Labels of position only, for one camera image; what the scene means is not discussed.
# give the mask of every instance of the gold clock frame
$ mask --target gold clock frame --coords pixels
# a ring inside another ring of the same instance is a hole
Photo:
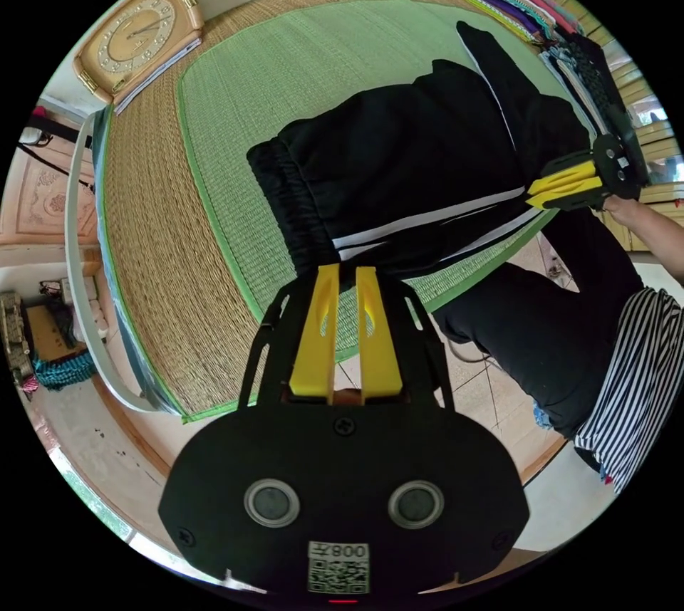
[[[200,6],[197,0],[180,0],[185,7],[183,13],[187,15],[190,21],[191,31],[185,34],[181,39],[172,44],[168,49],[162,49],[157,55],[150,59],[150,62],[141,68],[137,73],[132,75],[127,80],[122,79],[118,84],[115,84],[113,92],[99,86],[97,81],[88,72],[88,63],[83,62],[83,54],[86,49],[104,32],[113,19],[115,19],[122,11],[130,8],[137,0],[124,0],[114,10],[112,10],[107,17],[98,25],[97,29],[91,32],[87,39],[79,47],[76,52],[72,67],[76,73],[76,77],[83,83],[85,88],[90,91],[95,97],[107,104],[117,105],[126,96],[128,96],[134,89],[144,82],[155,70],[170,60],[176,53],[179,53],[189,43],[202,36],[202,27],[204,26],[204,18],[200,11]]]

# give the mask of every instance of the striped shirt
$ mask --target striped shirt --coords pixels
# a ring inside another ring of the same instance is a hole
[[[684,311],[644,288],[625,305],[606,380],[575,445],[594,453],[620,494],[668,419],[684,381]]]

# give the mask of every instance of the person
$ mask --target person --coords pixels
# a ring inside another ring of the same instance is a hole
[[[636,200],[606,210],[684,283],[684,228]],[[472,341],[536,401],[555,430],[622,492],[684,380],[684,312],[645,287],[628,254],[589,209],[561,211],[543,234],[578,293],[504,263],[436,310],[454,343]]]

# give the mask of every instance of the green woven mat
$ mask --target green woven mat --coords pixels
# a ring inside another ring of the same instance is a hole
[[[247,163],[249,148],[358,91],[413,82],[431,72],[434,58],[474,70],[456,34],[459,20],[494,34],[542,93],[567,98],[525,43],[497,22],[409,0],[345,1],[285,13],[230,36],[182,75],[178,112],[190,167],[225,260],[258,320],[295,274]],[[514,255],[552,216],[544,212],[512,238],[410,283],[434,311]],[[341,296],[338,328],[342,361],[358,351],[352,291]]]

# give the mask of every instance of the wall clock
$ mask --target wall clock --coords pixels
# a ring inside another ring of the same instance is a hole
[[[203,23],[196,0],[125,0],[88,36],[73,69],[92,94],[117,105],[200,39]]]

